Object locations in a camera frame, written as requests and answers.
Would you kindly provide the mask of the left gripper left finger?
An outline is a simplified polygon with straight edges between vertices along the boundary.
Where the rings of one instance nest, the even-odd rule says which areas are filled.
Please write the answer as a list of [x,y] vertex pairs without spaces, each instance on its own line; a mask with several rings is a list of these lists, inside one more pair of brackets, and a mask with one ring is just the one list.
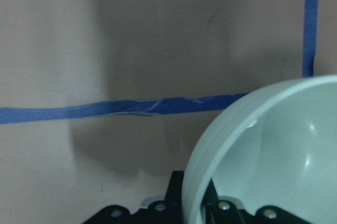
[[89,219],[87,223],[182,223],[182,182],[183,171],[173,171],[163,198],[149,199],[135,213],[120,205],[104,207]]

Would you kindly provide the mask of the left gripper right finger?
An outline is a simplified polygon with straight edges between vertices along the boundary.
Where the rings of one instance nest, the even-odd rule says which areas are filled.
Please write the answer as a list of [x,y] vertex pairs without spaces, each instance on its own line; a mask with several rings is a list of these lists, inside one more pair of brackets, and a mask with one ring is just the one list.
[[208,224],[309,224],[307,220],[273,205],[261,206],[249,213],[238,199],[219,196],[213,180],[210,180],[202,199],[201,219],[202,223]]

